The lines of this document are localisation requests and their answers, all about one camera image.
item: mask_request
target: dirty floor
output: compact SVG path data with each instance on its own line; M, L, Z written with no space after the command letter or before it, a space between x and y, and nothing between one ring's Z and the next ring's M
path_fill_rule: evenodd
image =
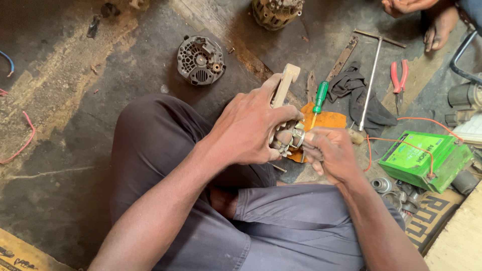
M25 111L36 134L12 162L0 165L0 228L78 269L86 268L111 224L109 197L112 180L110 151L116 119L134 99L167 93L192 105L215 122L224 104L238 92L260 86L286 63L301 67L291 87L290 100L306 103L306 77L315 71L324 80L358 28L379 32L406 43L406 49L384 43L375 74L374 91L395 112L389 66L408 59L403 116L444 121L449 108L446 94L462 79L448 62L466 27L459 22L446 46L423 52L426 27L420 13L393 19L376 0L320 0L306 2L303 14L281 31L269 32L256 24L249 0L145 0L140 10L128 1L113 0L121 15L103 19L95 39L86 37L93 15L103 0L43 0L0 2L0 50L15 63L7 78L8 62L0 58L0 159L15 153L30 137ZM227 71L215 84L197 88L177 73L176 52L185 35L204 35L223 48ZM474 42L461 60L471 71L481 71L481 41ZM234 47L236 51L227 54ZM369 77L376 40L360 36L348 62L360 61ZM98 75L90 66L96 66ZM348 115L348 98L324 104L324 110ZM383 137L404 130L443 133L432 123L403 121L387 128ZM372 160L389 147L374 142ZM368 164L365 144L356 147L362 167ZM279 161L288 169L280 179L314 180L309 167ZM372 163L369 178L384 175Z

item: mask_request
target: pliers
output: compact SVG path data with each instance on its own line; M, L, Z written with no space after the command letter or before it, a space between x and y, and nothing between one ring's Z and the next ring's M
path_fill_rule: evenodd
M397 62L392 62L390 66L391 78L393 82L393 93L395 93L395 105L397 107L397 114L400 116L400 111L403 105L403 92L405 92L405 82L408 77L408 60L402 60L402 80L398 81Z

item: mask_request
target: black cloth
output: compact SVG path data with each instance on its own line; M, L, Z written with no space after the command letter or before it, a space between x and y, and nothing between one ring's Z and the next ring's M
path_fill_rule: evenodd
M130 103L119 116L112 147L112 221L176 168L211 128L192 107L167 95ZM234 220L211 207L205 190L153 270L345 271L363 265L355 228L335 186L276 187L269 164L233 165L212 183L237 188ZM404 229L398 211L384 202Z
M357 125L362 121L366 94L368 92L365 77L360 74L360 63L354 61L342 73L330 81L328 100L334 102L338 97L351 94L349 111L351 118ZM372 137L380 137L385 125L396 126L397 119L380 103L372 89L365 119L365 131Z

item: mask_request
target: screwdriver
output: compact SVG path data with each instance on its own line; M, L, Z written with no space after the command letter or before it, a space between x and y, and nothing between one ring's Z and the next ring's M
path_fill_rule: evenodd
M311 121L310 129L315 127L316 115L318 115L318 113L321 112L321 105L323 104L323 101L326 98L327 92L328 92L328 81L323 81L320 83L320 86L318 87L318 92L316 93L315 107L313 107L313 113L315 113L315 116Z

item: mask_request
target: alternator end cover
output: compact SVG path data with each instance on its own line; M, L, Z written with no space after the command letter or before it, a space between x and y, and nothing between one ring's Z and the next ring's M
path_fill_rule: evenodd
M177 71L193 85L210 85L225 72L221 47L205 36L185 36L177 51Z

